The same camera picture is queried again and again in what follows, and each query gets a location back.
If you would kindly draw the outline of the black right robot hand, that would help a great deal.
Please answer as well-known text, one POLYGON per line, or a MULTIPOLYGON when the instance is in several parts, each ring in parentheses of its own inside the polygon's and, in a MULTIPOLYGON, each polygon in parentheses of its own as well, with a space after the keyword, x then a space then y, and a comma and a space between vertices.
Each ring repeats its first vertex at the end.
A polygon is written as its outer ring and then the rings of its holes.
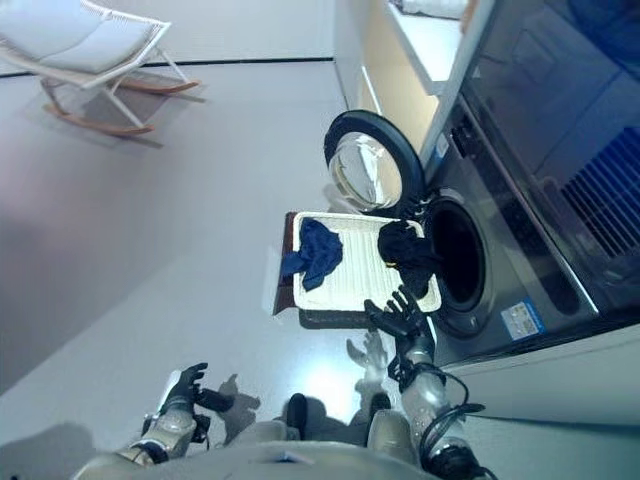
POLYGON ((411 291, 400 285, 392 292, 384 309, 371 299, 364 301, 364 311, 377 329, 400 340, 414 340, 424 334, 425 314, 420 310, 411 291))

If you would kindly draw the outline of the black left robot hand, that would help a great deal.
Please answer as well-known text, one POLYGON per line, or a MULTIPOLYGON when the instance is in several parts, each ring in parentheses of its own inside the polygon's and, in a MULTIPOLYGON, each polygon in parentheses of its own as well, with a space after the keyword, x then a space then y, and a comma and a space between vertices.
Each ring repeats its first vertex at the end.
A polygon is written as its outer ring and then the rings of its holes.
POLYGON ((203 388, 199 383, 204 378, 207 362, 197 363, 179 372, 177 382, 170 388, 160 409, 161 413, 180 410, 194 413, 194 406, 214 412, 226 412, 234 405, 232 396, 203 388))

